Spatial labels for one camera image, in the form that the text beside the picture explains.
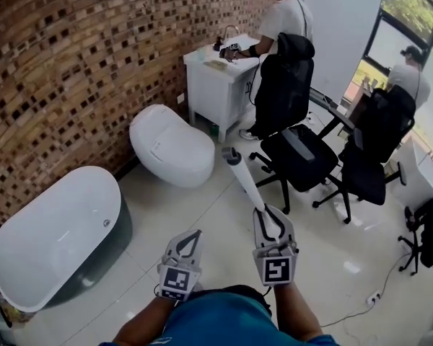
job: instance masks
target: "white vanity cabinet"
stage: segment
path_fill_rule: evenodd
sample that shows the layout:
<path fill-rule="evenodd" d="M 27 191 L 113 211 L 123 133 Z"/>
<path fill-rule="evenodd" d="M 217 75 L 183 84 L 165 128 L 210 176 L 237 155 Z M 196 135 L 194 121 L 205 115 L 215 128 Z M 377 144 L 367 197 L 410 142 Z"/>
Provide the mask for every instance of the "white vanity cabinet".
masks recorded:
<path fill-rule="evenodd" d="M 258 41 L 241 35 L 228 40 L 227 45 L 239 43 L 247 49 Z M 220 71 L 204 64 L 209 61 L 222 61 L 226 69 Z M 250 87 L 254 78 L 257 58 L 248 58 L 228 63 L 219 58 L 219 53 L 211 48 L 201 49 L 184 56 L 188 75 L 188 106 L 191 124 L 196 113 L 219 126 L 219 142 L 224 142 L 226 132 L 246 112 Z M 252 92 L 255 100 L 256 90 Z"/>

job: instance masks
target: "brown tile wall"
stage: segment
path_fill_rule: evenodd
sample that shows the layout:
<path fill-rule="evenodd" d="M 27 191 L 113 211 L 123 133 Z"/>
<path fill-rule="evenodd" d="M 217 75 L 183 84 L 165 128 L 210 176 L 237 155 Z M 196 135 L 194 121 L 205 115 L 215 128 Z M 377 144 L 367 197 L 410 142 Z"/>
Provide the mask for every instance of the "brown tile wall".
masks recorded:
<path fill-rule="evenodd" d="M 145 106 L 176 110 L 182 55 L 267 0 L 0 0 L 0 226 L 72 169 L 115 173 Z"/>

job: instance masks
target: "chair backrest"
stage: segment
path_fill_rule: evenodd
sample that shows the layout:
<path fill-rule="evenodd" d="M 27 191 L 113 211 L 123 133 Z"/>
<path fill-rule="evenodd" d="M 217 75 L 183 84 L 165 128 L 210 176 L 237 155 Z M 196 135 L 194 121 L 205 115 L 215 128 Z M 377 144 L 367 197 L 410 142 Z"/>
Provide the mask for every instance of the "chair backrest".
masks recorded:
<path fill-rule="evenodd" d="M 261 66 L 261 85 L 255 98 L 260 138 L 306 118 L 314 55 L 314 46 L 307 38 L 279 35 L 278 53 L 268 56 Z"/>
<path fill-rule="evenodd" d="M 367 109 L 356 124 L 362 132 L 364 152 L 370 158 L 385 163 L 403 137 L 415 124 L 416 103 L 399 86 L 389 92 L 376 89 L 367 103 Z"/>

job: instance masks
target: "blue shirt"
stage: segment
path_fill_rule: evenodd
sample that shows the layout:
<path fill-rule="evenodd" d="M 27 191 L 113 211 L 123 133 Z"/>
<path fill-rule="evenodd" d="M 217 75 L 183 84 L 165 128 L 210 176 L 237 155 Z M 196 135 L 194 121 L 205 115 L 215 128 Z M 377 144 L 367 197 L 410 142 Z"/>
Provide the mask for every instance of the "blue shirt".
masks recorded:
<path fill-rule="evenodd" d="M 233 293 L 212 293 L 172 312 L 162 336 L 151 345 L 300 346 L 337 345 L 331 336 L 307 344 L 280 332 L 257 301 Z"/>

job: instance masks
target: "white t-shirt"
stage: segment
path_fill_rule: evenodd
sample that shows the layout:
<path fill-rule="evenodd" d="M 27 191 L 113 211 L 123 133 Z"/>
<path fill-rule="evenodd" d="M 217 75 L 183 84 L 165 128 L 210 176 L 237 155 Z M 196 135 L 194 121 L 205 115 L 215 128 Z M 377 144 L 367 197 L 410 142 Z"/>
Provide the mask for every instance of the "white t-shirt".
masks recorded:
<path fill-rule="evenodd" d="M 388 83 L 405 89 L 416 100 L 417 109 L 428 101 L 432 91 L 425 75 L 413 66 L 401 64 L 394 66 L 388 76 Z"/>
<path fill-rule="evenodd" d="M 307 32 L 302 8 L 305 11 Z M 277 37 L 279 33 L 305 36 L 312 41 L 312 13 L 301 0 L 279 0 L 269 8 L 263 17 L 258 34 L 272 38 L 275 42 L 271 46 L 270 54 L 277 53 Z"/>

